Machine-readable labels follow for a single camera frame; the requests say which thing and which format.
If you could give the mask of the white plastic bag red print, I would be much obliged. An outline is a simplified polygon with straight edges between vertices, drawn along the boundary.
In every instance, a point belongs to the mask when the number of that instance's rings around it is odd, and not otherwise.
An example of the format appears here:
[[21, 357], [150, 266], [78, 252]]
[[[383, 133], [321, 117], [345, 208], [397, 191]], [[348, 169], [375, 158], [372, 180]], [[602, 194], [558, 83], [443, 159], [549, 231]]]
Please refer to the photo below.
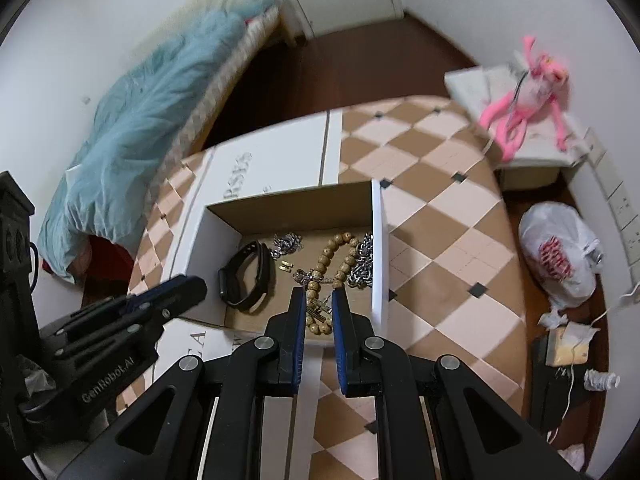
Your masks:
[[592, 296], [604, 253], [574, 207], [558, 202], [531, 206], [518, 225], [518, 240], [552, 307], [578, 308]]

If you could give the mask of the checkered tablecloth with text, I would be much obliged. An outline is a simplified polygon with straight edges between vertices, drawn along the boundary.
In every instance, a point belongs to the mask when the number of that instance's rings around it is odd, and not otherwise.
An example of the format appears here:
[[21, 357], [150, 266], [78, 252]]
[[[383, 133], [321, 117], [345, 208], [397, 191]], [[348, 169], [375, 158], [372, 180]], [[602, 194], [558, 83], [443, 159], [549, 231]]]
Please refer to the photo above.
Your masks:
[[506, 207], [456, 104], [409, 96], [282, 122], [183, 159], [160, 189], [129, 282], [186, 268], [206, 206], [290, 188], [375, 180], [388, 225], [390, 340], [457, 356], [521, 411], [524, 286]]

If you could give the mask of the cardboard box under bag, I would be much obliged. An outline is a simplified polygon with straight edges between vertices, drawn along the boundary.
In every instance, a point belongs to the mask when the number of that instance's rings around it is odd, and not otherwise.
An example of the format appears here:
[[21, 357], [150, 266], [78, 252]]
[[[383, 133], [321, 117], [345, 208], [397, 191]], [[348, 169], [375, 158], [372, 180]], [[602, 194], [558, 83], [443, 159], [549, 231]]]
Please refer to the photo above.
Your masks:
[[516, 167], [499, 170], [500, 190], [529, 191], [545, 188], [558, 180], [559, 167]]

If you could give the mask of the white cloth bag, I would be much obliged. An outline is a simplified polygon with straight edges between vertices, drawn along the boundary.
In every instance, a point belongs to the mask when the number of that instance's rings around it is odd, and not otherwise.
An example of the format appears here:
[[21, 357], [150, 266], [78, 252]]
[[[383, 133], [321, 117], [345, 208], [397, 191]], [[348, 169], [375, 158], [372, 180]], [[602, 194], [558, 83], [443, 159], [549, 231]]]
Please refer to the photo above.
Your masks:
[[522, 70], [477, 66], [444, 76], [450, 96], [483, 129], [484, 148], [501, 166], [573, 167], [588, 146], [561, 110], [567, 72], [550, 60]]

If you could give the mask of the white cardboard box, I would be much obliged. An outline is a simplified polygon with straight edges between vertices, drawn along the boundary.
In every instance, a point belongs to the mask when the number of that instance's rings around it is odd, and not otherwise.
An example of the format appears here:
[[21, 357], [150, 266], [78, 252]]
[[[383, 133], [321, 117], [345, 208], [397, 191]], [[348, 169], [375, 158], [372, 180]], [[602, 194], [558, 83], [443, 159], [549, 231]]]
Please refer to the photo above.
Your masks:
[[[169, 274], [193, 275], [207, 287], [205, 298], [180, 318], [190, 326], [237, 333], [261, 332], [270, 316], [288, 307], [297, 283], [296, 271], [310, 272], [318, 266], [324, 248], [335, 235], [350, 233], [373, 237], [371, 283], [346, 289], [350, 308], [370, 318], [374, 328], [385, 332], [388, 304], [388, 258], [386, 218], [382, 186], [377, 180], [300, 188], [211, 205], [191, 211], [180, 243], [172, 257]], [[274, 249], [285, 235], [299, 236], [294, 252], [271, 257], [269, 292], [253, 309], [229, 308], [218, 294], [218, 271], [244, 245], [257, 240]], [[291, 273], [279, 269], [292, 263]]]

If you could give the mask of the pink panther plush toy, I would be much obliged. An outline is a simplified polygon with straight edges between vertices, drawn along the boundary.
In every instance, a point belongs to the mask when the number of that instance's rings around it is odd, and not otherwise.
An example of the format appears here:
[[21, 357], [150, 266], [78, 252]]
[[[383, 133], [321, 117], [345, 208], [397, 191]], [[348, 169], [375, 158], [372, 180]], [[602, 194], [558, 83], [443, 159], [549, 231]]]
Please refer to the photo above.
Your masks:
[[478, 124], [489, 131], [495, 122], [494, 142], [501, 161], [510, 162], [522, 147], [528, 123], [542, 110], [549, 110], [555, 128], [555, 147], [567, 151], [566, 127], [559, 101], [560, 91], [568, 81], [568, 70], [546, 52], [534, 53], [535, 36], [523, 37], [523, 54], [527, 65], [514, 89], [498, 101], [488, 104]]

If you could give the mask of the black smart band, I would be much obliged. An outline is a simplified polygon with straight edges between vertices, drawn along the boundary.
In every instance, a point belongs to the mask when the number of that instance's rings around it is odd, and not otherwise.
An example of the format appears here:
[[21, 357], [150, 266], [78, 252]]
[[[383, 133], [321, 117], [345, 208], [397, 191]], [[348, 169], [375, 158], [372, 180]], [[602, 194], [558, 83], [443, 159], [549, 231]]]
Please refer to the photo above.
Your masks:
[[264, 243], [253, 240], [240, 248], [218, 271], [218, 294], [231, 309], [246, 312], [269, 292], [271, 256]]

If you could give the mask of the crumpled white tissue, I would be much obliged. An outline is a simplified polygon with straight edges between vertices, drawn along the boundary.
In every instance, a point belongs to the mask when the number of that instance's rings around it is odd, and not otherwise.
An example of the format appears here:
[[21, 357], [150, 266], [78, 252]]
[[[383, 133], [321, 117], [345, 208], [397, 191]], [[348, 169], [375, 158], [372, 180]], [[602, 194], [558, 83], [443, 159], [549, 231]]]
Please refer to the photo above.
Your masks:
[[537, 324], [546, 330], [556, 330], [561, 326], [565, 326], [568, 322], [570, 322], [570, 320], [566, 314], [561, 313], [559, 310], [552, 309], [550, 312], [543, 313]]

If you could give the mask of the small white bottle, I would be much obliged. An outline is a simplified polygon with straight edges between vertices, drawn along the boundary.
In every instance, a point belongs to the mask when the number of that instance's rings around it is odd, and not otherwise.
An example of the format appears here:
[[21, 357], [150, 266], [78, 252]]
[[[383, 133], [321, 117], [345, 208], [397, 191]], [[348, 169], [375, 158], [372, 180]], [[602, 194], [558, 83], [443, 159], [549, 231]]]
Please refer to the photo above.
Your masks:
[[620, 376], [615, 373], [599, 372], [598, 370], [586, 370], [584, 375], [584, 388], [587, 391], [608, 391], [616, 389], [620, 385]]

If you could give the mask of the white wall power strip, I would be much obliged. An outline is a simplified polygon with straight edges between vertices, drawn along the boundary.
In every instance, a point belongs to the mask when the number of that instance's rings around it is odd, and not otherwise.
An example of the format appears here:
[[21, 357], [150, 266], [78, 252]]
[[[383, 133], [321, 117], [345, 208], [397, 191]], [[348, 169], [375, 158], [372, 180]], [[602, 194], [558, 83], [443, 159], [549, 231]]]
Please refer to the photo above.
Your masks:
[[631, 201], [624, 179], [620, 176], [608, 150], [593, 128], [584, 135], [590, 166], [604, 199], [610, 208], [626, 255], [631, 283], [639, 283], [639, 213]]

